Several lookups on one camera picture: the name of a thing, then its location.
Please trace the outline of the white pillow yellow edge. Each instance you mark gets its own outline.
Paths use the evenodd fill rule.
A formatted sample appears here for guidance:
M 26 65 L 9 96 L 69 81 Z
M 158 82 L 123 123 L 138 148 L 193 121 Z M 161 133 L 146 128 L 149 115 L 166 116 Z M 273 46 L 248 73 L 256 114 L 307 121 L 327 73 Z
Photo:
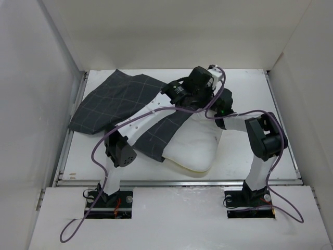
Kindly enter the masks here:
M 176 131 L 162 156 L 195 173 L 210 170 L 216 157 L 222 129 L 204 112 L 192 114 Z

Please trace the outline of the dark grey checked pillowcase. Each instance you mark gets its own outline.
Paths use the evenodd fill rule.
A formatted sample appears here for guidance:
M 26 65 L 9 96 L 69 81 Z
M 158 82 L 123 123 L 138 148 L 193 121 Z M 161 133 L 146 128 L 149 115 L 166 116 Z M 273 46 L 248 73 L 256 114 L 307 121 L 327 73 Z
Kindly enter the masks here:
M 152 101 L 164 86 L 164 82 L 145 74 L 129 76 L 116 70 L 80 103 L 68 128 L 88 135 L 108 132 Z M 133 148 L 163 162 L 164 149 L 190 116 L 176 111 L 145 132 Z

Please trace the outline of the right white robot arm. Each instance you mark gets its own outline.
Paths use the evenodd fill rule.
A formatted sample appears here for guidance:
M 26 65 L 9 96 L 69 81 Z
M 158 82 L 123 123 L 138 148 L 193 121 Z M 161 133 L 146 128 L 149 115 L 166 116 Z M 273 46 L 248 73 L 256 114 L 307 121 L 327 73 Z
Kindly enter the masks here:
M 253 161 L 242 189 L 225 192 L 227 208 L 257 207 L 270 202 L 267 176 L 277 157 L 288 147 L 288 140 L 272 112 L 261 115 L 237 115 L 232 109 L 232 92 L 224 89 L 213 105 L 216 125 L 223 130 L 245 132 Z

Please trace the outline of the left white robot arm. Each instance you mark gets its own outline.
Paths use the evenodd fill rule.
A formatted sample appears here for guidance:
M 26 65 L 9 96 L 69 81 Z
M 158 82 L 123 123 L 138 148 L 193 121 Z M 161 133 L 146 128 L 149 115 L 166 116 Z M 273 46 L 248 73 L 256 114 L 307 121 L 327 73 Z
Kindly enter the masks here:
M 208 111 L 220 94 L 217 83 L 224 83 L 225 79 L 224 70 L 217 65 L 208 69 L 197 66 L 189 76 L 166 84 L 147 105 L 116 124 L 101 139 L 113 166 L 122 168 L 131 164 L 137 156 L 133 145 L 161 120 L 176 112 L 192 115 Z

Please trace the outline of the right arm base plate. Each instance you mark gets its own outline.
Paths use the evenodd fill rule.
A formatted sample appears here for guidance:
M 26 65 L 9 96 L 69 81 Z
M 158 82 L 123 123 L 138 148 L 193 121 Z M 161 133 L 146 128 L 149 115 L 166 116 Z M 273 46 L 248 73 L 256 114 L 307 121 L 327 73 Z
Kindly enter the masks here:
M 252 192 L 241 190 L 225 190 L 223 205 L 227 209 L 228 219 L 270 218 L 275 219 L 272 198 L 267 188 Z

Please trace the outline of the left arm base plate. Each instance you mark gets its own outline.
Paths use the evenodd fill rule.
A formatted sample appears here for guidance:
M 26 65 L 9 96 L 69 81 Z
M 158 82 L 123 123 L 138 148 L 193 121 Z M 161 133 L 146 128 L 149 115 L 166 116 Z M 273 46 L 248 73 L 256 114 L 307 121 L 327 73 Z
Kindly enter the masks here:
M 118 190 L 111 195 L 102 193 L 87 219 L 131 219 L 133 191 Z

